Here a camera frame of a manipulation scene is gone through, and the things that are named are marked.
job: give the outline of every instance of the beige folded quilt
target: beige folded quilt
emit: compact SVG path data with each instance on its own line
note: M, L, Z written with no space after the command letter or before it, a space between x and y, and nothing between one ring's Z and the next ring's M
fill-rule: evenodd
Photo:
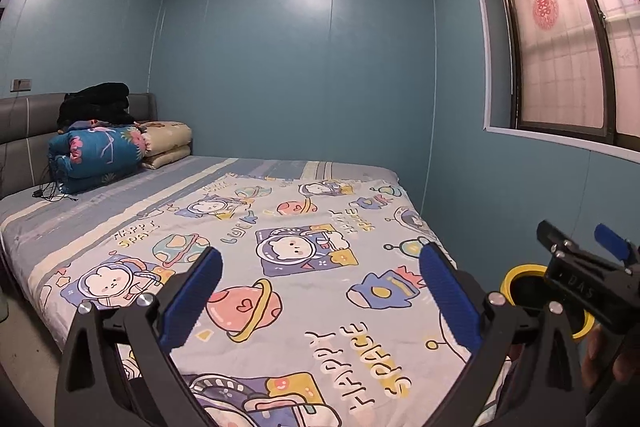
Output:
M155 156L176 147L187 145L191 141L191 128L180 122L154 121L147 122L145 139L145 156Z
M171 149L167 152L161 152L156 154L155 156L147 156L142 160L142 166L145 169L158 169L163 165L167 165L169 163L177 162L185 156L189 156L191 154L191 149L188 145L181 145L180 147L176 147L175 149Z

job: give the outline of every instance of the mattress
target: mattress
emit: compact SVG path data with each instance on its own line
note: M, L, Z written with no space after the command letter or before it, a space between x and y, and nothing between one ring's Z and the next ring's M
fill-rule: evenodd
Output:
M421 426L468 360L418 272L440 242L386 169L189 156L78 201L32 192L0 201L3 258L61 347L82 300L126 306L221 251L171 353L221 426Z

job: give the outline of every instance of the window pane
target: window pane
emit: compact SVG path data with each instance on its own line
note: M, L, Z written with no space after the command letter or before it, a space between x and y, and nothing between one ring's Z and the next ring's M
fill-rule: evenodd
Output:
M640 2L598 0L606 17L616 82L618 132L640 136Z
M514 0L522 120L601 128L604 94L586 0Z

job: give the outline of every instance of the bed headboard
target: bed headboard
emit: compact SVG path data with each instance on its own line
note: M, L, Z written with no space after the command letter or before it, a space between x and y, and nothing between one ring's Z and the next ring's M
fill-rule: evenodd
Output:
M63 92L0 98L0 199L50 182L47 144L64 99ZM156 97L130 94L129 112L139 122L157 120Z

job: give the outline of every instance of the human hand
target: human hand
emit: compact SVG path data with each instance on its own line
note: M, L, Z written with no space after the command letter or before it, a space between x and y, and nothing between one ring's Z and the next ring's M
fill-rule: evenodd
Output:
M607 339L602 326L597 325L587 335L587 352L582 359L582 382L587 389L593 387L605 370L599 354L606 346ZM620 383L627 383L633 375L640 374L640 324L635 325L626 336L618 357L613 363L613 377Z

